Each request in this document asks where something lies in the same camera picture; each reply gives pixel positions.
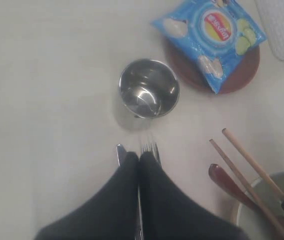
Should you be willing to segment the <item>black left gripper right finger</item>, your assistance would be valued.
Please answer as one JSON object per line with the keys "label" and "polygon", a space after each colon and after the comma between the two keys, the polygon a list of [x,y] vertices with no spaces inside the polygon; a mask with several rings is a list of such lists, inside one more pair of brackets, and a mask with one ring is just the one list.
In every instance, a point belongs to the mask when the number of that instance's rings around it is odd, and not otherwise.
{"label": "black left gripper right finger", "polygon": [[247,234],[190,199],[168,177],[153,153],[139,162],[139,187],[146,240],[246,240]]}

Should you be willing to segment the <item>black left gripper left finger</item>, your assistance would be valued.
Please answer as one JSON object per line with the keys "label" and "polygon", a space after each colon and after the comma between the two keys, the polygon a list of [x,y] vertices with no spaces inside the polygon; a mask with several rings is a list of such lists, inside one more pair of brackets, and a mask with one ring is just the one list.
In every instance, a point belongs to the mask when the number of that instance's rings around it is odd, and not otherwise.
{"label": "black left gripper left finger", "polygon": [[133,240],[139,158],[126,154],[109,181],[75,211],[42,228],[38,240]]}

